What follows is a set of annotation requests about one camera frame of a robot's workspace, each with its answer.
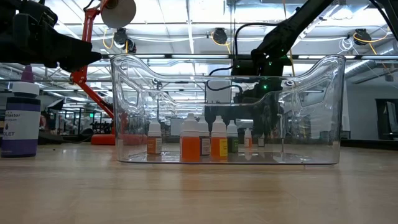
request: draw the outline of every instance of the white bottle cap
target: white bottle cap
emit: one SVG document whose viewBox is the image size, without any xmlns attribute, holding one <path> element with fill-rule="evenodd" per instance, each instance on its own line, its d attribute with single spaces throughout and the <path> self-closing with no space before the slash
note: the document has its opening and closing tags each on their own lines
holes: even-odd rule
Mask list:
<svg viewBox="0 0 398 224">
<path fill-rule="evenodd" d="M 189 113 L 185 121 L 182 123 L 181 136 L 199 136 L 198 121 L 195 120 L 193 113 Z"/>
<path fill-rule="evenodd" d="M 251 138 L 251 131 L 249 128 L 246 128 L 245 132 L 244 132 L 244 137 L 245 138 Z"/>
<path fill-rule="evenodd" d="M 162 130 L 157 118 L 152 119 L 149 124 L 148 137 L 162 137 Z"/>
<path fill-rule="evenodd" d="M 12 84 L 12 92 L 13 93 L 28 93 L 31 95 L 38 96 L 39 92 L 40 92 L 40 88 L 35 83 L 14 82 Z"/>
<path fill-rule="evenodd" d="M 211 136 L 226 137 L 226 125 L 221 116 L 216 116 L 216 120 L 213 123 L 213 130 L 211 131 Z"/>
<path fill-rule="evenodd" d="M 200 117 L 198 122 L 198 131 L 200 136 L 209 136 L 209 124 L 206 122 L 204 116 Z"/>
<path fill-rule="evenodd" d="M 229 125 L 226 128 L 226 133 L 229 137 L 238 136 L 238 127 L 236 127 L 234 120 L 229 121 Z"/>
</svg>

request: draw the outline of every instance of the orange liquid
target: orange liquid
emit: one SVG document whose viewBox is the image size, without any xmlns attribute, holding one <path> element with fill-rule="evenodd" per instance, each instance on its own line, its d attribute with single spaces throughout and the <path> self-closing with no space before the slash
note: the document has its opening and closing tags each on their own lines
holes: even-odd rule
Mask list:
<svg viewBox="0 0 398 224">
<path fill-rule="evenodd" d="M 211 138 L 211 157 L 226 159 L 228 157 L 228 142 L 226 137 Z"/>
<path fill-rule="evenodd" d="M 244 138 L 244 147 L 252 147 L 252 139 L 251 138 Z"/>
<path fill-rule="evenodd" d="M 181 160 L 183 162 L 200 162 L 199 137 L 182 137 Z"/>
<path fill-rule="evenodd" d="M 160 152 L 157 152 L 156 149 L 158 146 L 157 139 L 159 137 L 148 137 L 147 138 L 147 153 L 148 154 L 160 154 Z"/>
</svg>

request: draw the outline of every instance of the orange bottle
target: orange bottle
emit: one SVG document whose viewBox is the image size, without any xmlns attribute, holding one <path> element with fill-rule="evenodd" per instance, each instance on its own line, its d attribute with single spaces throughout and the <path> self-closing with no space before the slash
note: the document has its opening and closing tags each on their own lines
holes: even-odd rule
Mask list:
<svg viewBox="0 0 398 224">
<path fill-rule="evenodd" d="M 211 130 L 211 158 L 215 160 L 225 160 L 228 157 L 228 140 L 226 137 L 226 125 L 217 116 Z"/>
<path fill-rule="evenodd" d="M 200 162 L 198 122 L 195 120 L 193 113 L 189 113 L 182 124 L 180 147 L 182 162 Z"/>
</svg>

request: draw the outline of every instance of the black machine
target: black machine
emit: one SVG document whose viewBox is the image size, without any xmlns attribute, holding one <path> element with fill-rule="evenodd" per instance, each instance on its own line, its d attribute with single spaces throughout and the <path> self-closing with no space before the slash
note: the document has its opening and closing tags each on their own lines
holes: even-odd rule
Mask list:
<svg viewBox="0 0 398 224">
<path fill-rule="evenodd" d="M 127 51 L 129 53 L 134 54 L 137 52 L 136 43 L 134 43 L 132 39 L 128 38 L 126 31 L 126 28 L 117 29 L 116 33 L 114 34 L 113 41 L 115 41 L 115 43 L 118 43 L 118 45 L 122 45 L 123 50 L 127 48 Z"/>
<path fill-rule="evenodd" d="M 91 51 L 91 43 L 55 31 L 58 17 L 44 2 L 1 0 L 0 62 L 42 63 L 48 68 L 59 64 L 72 72 L 101 59 Z"/>
</svg>

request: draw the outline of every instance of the paint bottle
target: paint bottle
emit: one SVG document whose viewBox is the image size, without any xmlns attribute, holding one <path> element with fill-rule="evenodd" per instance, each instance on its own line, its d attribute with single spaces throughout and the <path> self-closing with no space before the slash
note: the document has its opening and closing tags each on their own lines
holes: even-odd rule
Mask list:
<svg viewBox="0 0 398 224">
<path fill-rule="evenodd" d="M 228 139 L 228 153 L 238 152 L 238 128 L 236 127 L 234 120 L 229 121 L 229 125 L 226 128 L 226 137 Z"/>
<path fill-rule="evenodd" d="M 1 157 L 29 157 L 37 152 L 39 137 L 39 86 L 34 84 L 32 67 L 27 65 L 21 82 L 14 82 L 15 97 L 7 98 Z"/>
<path fill-rule="evenodd" d="M 259 147 L 264 147 L 264 138 L 265 138 L 265 136 L 264 136 L 264 133 L 263 133 L 262 136 L 259 137 L 258 142 L 257 142 L 257 145 Z"/>
<path fill-rule="evenodd" d="M 228 157 L 228 140 L 226 137 L 226 125 L 221 116 L 216 116 L 211 131 L 211 158 L 226 159 Z"/>
<path fill-rule="evenodd" d="M 210 155 L 210 135 L 209 135 L 209 124 L 206 122 L 204 116 L 202 116 L 198 122 L 199 138 L 200 138 L 200 155 Z"/>
<path fill-rule="evenodd" d="M 251 131 L 249 128 L 246 128 L 244 132 L 244 147 L 252 147 Z"/>
<path fill-rule="evenodd" d="M 182 162 L 200 162 L 198 122 L 195 120 L 193 113 L 189 113 L 183 122 L 180 139 Z"/>
<path fill-rule="evenodd" d="M 152 155 L 162 153 L 162 130 L 157 118 L 149 124 L 147 153 Z"/>
</svg>

